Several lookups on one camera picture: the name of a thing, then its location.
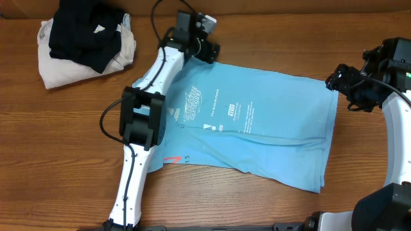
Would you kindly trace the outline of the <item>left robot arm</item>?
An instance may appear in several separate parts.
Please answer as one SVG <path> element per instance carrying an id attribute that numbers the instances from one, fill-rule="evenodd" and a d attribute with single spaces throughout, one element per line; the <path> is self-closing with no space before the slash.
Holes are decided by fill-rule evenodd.
<path id="1" fill-rule="evenodd" d="M 179 11 L 174 27 L 159 39 L 154 64 L 135 87 L 125 87 L 119 100 L 119 135 L 124 161 L 115 204 L 102 229 L 136 230 L 150 160 L 166 129 L 166 93 L 176 75 L 191 58 L 213 63 L 220 45 L 208 41 L 217 20 L 202 13 Z"/>

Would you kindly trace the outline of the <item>light blue t-shirt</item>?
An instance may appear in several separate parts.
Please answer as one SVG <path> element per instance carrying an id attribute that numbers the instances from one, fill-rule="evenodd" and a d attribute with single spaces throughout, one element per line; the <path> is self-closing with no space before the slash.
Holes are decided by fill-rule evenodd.
<path id="1" fill-rule="evenodd" d="M 319 193 L 338 92 L 324 82 L 192 58 L 166 94 L 166 133 L 148 167 L 233 168 Z"/>

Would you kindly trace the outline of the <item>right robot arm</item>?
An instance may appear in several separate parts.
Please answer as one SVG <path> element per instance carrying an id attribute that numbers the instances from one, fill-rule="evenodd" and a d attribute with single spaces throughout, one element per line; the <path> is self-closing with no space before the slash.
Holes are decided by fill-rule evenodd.
<path id="1" fill-rule="evenodd" d="M 303 223 L 276 223 L 274 230 L 410 230 L 410 40 L 385 39 L 362 58 L 361 69 L 340 64 L 326 87 L 345 95 L 350 111 L 382 109 L 389 156 L 384 186 L 352 211 L 318 211 Z"/>

